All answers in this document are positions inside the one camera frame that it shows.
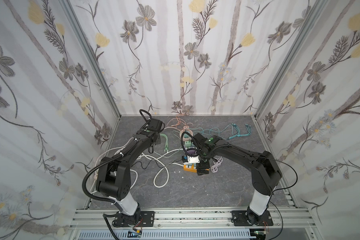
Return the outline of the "orange power strip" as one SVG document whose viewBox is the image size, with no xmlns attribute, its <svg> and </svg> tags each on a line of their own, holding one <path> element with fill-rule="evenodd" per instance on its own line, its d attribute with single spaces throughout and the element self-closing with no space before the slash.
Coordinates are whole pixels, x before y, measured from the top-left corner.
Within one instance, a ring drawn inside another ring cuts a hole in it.
<svg viewBox="0 0 360 240">
<path fill-rule="evenodd" d="M 184 164 L 183 170 L 187 172 L 197 173 L 198 175 L 207 175 L 210 172 L 209 169 L 198 168 L 197 164 L 190 164 L 190 165 Z"/>
</svg>

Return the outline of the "green charger plug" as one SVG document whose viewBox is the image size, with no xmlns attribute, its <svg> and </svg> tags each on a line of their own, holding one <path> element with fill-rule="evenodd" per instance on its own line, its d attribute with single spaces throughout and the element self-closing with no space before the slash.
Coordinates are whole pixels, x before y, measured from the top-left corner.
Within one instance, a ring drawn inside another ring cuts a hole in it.
<svg viewBox="0 0 360 240">
<path fill-rule="evenodd" d="M 186 149 L 189 149 L 189 148 L 192 147 L 192 143 L 191 143 L 190 141 L 184 142 L 184 147 L 185 147 Z"/>
</svg>

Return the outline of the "purple power strip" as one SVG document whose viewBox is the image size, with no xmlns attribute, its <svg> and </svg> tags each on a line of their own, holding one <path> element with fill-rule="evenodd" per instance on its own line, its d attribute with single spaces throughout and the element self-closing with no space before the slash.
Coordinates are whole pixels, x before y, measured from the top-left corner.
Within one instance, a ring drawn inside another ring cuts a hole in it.
<svg viewBox="0 0 360 240">
<path fill-rule="evenodd" d="M 197 149 L 195 148 L 188 148 L 185 153 L 189 157 L 197 157 L 199 155 Z"/>
</svg>

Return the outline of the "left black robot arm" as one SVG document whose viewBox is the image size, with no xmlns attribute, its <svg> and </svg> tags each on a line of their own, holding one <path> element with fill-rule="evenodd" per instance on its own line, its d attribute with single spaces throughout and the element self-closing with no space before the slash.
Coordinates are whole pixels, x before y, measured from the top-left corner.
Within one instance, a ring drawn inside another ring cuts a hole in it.
<svg viewBox="0 0 360 240">
<path fill-rule="evenodd" d="M 113 218 L 121 220 L 129 226 L 136 226 L 141 221 L 141 208 L 130 193 L 131 167 L 137 158 L 146 150 L 153 151 L 154 145 L 160 141 L 160 133 L 165 124 L 154 119 L 146 110 L 139 110 L 145 123 L 134 134 L 132 140 L 112 157 L 104 157 L 100 163 L 89 170 L 82 181 L 84 194 L 92 200 L 108 202 L 119 210 Z M 95 188 L 102 196 L 90 193 L 87 181 L 91 175 L 98 173 Z"/>
</svg>

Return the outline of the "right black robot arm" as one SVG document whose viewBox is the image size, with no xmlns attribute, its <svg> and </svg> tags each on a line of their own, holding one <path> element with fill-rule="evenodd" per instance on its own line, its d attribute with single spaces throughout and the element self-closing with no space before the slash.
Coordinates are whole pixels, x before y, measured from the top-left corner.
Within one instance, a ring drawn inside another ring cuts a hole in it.
<svg viewBox="0 0 360 240">
<path fill-rule="evenodd" d="M 198 133 L 191 135 L 183 132 L 180 136 L 181 146 L 187 159 L 197 158 L 197 174 L 207 175 L 212 171 L 210 160 L 223 157 L 246 168 L 251 172 L 254 194 L 246 211 L 246 221 L 249 225 L 258 225 L 263 221 L 263 216 L 268 209 L 271 197 L 274 192 L 280 191 L 277 188 L 283 177 L 278 163 L 284 162 L 274 159 L 270 152 L 262 153 L 245 150 L 233 145 L 219 136 L 210 138 Z"/>
</svg>

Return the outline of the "round pink power socket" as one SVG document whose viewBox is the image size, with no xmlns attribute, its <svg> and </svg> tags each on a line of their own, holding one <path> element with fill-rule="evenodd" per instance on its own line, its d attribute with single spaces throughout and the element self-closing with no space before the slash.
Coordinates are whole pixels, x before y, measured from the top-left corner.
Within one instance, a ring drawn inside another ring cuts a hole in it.
<svg viewBox="0 0 360 240">
<path fill-rule="evenodd" d="M 181 130 L 180 130 L 180 138 L 185 138 L 185 139 L 190 139 L 191 136 L 193 137 L 194 136 L 194 133 L 193 131 L 188 128 L 188 127 L 183 127 Z"/>
</svg>

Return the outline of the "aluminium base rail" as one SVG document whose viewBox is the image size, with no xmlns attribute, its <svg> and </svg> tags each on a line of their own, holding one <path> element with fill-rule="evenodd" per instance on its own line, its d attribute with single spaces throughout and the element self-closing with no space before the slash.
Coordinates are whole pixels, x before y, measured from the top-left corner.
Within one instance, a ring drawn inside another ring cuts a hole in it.
<svg viewBox="0 0 360 240">
<path fill-rule="evenodd" d="M 275 207 L 270 204 L 265 220 L 257 226 L 244 224 L 247 207 L 143 209 L 155 212 L 147 223 L 136 228 L 143 230 L 139 238 L 128 237 L 132 227 L 113 228 L 120 240 L 322 240 L 317 226 L 305 208 Z M 116 210 L 76 210 L 69 226 L 70 240 L 113 240 L 103 214 Z"/>
</svg>

